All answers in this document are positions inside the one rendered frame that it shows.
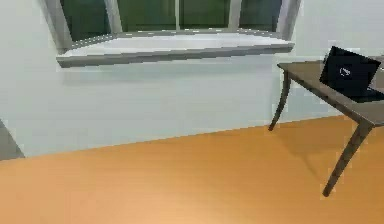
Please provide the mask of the black laptop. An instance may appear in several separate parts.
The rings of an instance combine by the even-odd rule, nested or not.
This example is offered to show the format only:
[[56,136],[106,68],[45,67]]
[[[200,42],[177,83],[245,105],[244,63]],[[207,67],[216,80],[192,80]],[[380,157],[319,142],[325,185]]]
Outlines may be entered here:
[[332,46],[319,81],[357,103],[384,100],[384,93],[370,87],[381,63]]

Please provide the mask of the grey framed bay window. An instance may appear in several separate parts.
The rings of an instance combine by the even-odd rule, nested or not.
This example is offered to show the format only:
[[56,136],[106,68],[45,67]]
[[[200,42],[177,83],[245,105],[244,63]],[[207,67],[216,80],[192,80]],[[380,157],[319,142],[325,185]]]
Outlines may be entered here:
[[288,53],[302,0],[38,0],[62,68]]

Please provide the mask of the dark brown wooden table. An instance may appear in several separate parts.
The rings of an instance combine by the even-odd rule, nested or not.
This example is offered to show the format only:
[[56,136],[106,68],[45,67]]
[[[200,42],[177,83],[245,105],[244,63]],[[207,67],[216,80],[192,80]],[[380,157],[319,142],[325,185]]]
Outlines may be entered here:
[[384,100],[357,103],[321,83],[320,75],[325,67],[321,60],[280,62],[277,67],[283,72],[283,82],[278,106],[268,126],[269,131],[274,129],[281,116],[290,92],[291,81],[296,82],[357,123],[354,133],[342,151],[323,189],[323,196],[328,197],[369,133],[374,128],[384,127]]

